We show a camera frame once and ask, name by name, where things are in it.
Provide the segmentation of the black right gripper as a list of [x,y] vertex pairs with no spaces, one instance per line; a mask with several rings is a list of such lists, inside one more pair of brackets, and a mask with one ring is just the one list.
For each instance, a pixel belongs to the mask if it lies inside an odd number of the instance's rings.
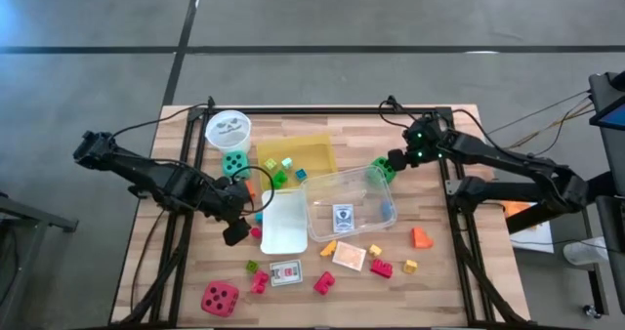
[[401,149],[392,149],[388,152],[388,162],[394,171],[404,170],[407,163],[411,167],[418,167],[443,157],[438,148],[442,131],[436,119],[418,118],[403,131],[402,136],[407,144],[405,153]]

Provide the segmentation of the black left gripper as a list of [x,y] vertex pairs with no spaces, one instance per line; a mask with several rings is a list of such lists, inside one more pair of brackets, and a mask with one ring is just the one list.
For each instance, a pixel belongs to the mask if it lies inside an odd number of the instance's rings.
[[228,222],[223,238],[228,246],[234,246],[249,235],[251,226],[244,217],[245,205],[253,198],[244,181],[232,181],[227,177],[217,180],[206,178],[204,193],[204,216],[216,221]]

